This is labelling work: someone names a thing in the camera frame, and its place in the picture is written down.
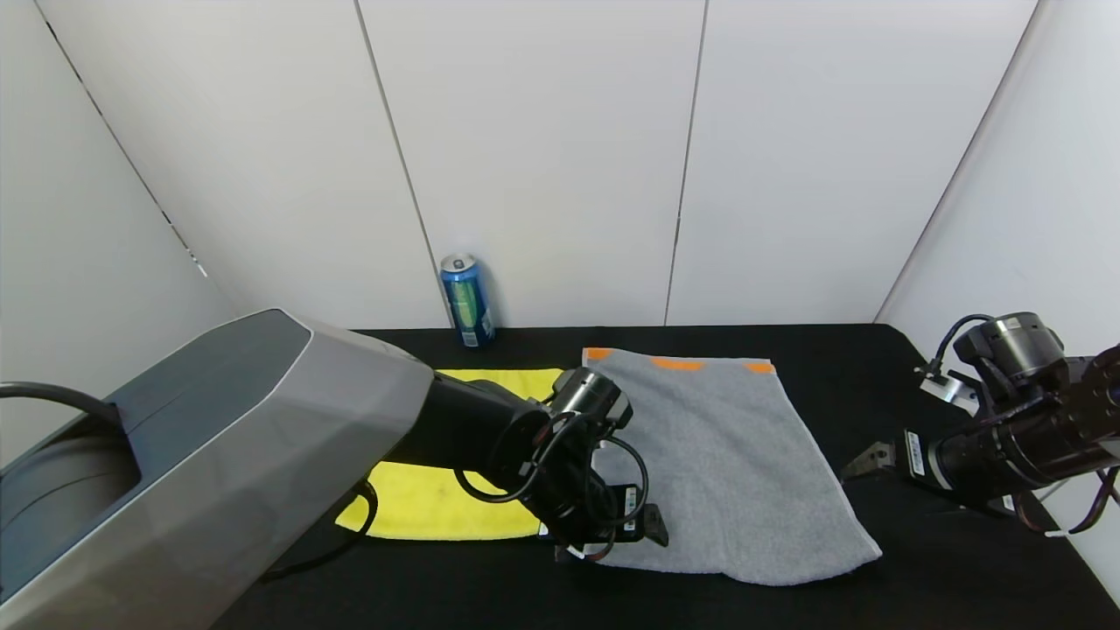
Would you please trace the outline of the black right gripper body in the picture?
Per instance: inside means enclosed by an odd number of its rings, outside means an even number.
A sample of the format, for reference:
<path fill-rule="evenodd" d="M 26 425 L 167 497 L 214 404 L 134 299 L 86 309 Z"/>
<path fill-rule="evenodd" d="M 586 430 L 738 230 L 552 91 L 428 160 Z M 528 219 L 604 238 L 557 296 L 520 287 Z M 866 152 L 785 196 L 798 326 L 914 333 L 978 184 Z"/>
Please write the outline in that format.
<path fill-rule="evenodd" d="M 1008 458 L 992 427 L 973 427 L 932 438 L 900 430 L 896 471 L 914 487 L 989 517 L 1012 517 L 1012 497 L 1026 478 Z"/>

